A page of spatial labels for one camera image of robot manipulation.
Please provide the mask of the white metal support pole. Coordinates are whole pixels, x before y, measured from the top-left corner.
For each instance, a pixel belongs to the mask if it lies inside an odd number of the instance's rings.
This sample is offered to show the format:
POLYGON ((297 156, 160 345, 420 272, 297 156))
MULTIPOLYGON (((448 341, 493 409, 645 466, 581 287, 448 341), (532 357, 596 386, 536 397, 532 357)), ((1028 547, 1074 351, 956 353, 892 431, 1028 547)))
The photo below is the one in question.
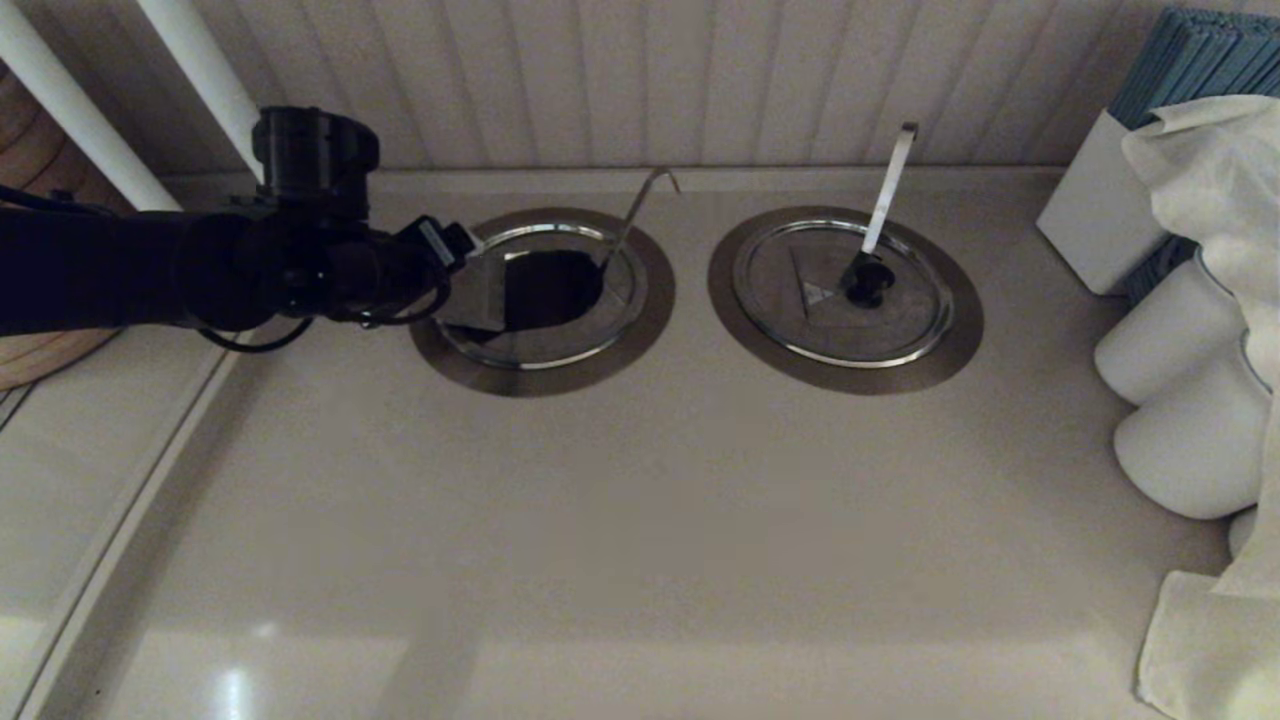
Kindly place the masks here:
POLYGON ((265 179, 253 150, 260 113, 192 0, 136 0, 146 20, 212 114, 257 182, 265 179))
POLYGON ((134 209, 182 210, 13 0, 0 0, 0 60, 134 209))

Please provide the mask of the stacked wooden steamer baskets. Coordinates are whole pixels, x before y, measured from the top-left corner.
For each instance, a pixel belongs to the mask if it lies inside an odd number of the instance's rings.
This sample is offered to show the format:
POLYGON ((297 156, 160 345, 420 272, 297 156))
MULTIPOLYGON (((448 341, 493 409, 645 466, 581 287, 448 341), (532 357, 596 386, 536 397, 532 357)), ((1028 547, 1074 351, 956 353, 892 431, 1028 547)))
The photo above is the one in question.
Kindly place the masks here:
MULTIPOLYGON (((0 61, 0 184, 49 196, 67 191, 77 202, 124 215, 134 208, 96 168, 0 61)), ((0 395, 78 363, 119 331, 72 331, 0 338, 0 395)))

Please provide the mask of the white box holder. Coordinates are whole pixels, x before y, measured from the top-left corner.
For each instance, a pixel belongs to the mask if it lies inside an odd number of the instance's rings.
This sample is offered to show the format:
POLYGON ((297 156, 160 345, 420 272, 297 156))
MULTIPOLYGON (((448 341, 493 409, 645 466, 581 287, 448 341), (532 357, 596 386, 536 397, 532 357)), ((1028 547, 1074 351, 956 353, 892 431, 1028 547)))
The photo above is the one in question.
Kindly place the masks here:
POLYGON ((1110 111, 1100 111, 1036 219, 1075 277, 1098 296, 1124 295, 1125 279, 1169 236, 1123 152, 1129 133, 1110 111))

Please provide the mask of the white woven cloth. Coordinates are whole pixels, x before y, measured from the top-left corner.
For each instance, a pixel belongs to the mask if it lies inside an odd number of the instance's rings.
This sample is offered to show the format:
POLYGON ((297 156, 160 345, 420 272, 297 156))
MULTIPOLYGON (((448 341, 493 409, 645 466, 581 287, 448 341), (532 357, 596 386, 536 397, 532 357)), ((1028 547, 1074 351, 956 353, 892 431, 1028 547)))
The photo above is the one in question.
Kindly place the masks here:
POLYGON ((1280 99, 1160 108, 1123 138, 1153 218, 1194 240, 1236 297, 1247 357, 1274 388, 1253 530, 1220 577, 1169 573, 1137 694, 1170 720, 1280 720, 1280 99))

